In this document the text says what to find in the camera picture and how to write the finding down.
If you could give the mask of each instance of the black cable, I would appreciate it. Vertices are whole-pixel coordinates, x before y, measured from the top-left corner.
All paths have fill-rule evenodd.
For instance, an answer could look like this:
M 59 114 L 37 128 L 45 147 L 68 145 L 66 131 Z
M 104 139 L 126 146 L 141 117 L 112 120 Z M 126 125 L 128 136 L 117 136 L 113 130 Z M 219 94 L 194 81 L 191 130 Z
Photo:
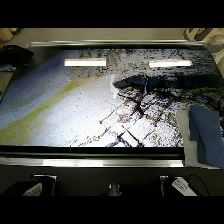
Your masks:
M 188 180 L 187 180 L 188 184 L 190 184 L 190 178 L 193 177 L 193 176 L 197 177 L 197 178 L 202 182 L 202 184 L 204 185 L 204 187 L 205 187 L 205 189 L 206 189 L 206 191 L 207 191 L 208 196 L 210 196 L 207 186 L 205 185 L 205 183 L 204 183 L 204 181 L 201 179 L 201 177 L 199 177 L 198 175 L 196 175 L 196 174 L 191 174 L 191 175 L 188 177 Z

